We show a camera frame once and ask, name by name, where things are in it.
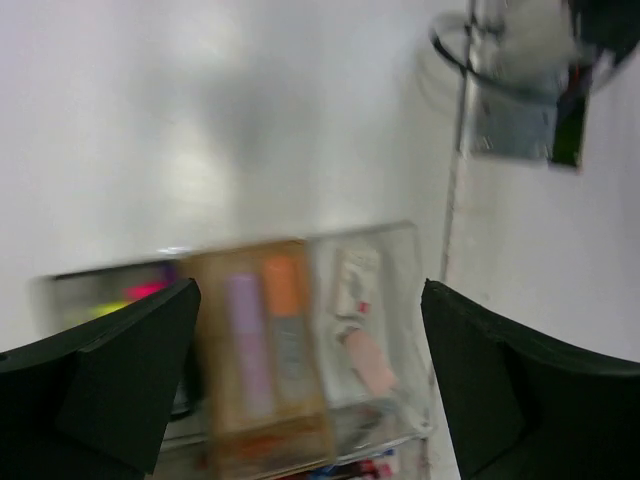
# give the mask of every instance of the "yellow item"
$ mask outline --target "yellow item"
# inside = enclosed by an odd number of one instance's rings
[[[131,302],[113,302],[113,303],[105,303],[104,305],[98,305],[91,309],[91,313],[93,318],[104,317],[110,313],[115,312],[116,310],[120,310],[121,308],[126,307]]]

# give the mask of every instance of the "makeup organizer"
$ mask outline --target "makeup organizer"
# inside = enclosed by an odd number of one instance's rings
[[[201,395],[167,427],[158,472],[184,464],[194,478],[281,478],[428,437],[414,225],[190,252],[48,283],[62,329],[179,276],[202,292]],[[180,452],[196,452],[199,467]]]

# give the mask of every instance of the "lip gloss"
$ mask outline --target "lip gloss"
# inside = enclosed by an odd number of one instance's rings
[[[270,415],[274,400],[258,277],[251,273],[232,275],[227,280],[227,302],[246,412],[251,418]]]
[[[287,256],[268,258],[263,264],[263,278],[278,390],[285,401],[298,402],[309,395],[310,372],[296,264]]]

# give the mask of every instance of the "white surface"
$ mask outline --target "white surface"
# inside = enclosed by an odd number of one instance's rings
[[[0,351],[48,333],[31,279],[168,247],[411,219],[437,276],[457,78],[428,104],[413,61],[452,7],[4,5]]]
[[[640,61],[593,98],[583,170],[460,164],[448,284],[566,342],[640,361]]]

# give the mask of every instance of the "purple tube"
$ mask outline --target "purple tube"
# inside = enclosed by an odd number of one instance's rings
[[[242,374],[246,411],[252,418],[270,415],[273,413],[273,391],[257,275],[240,273],[229,277],[227,304]]]

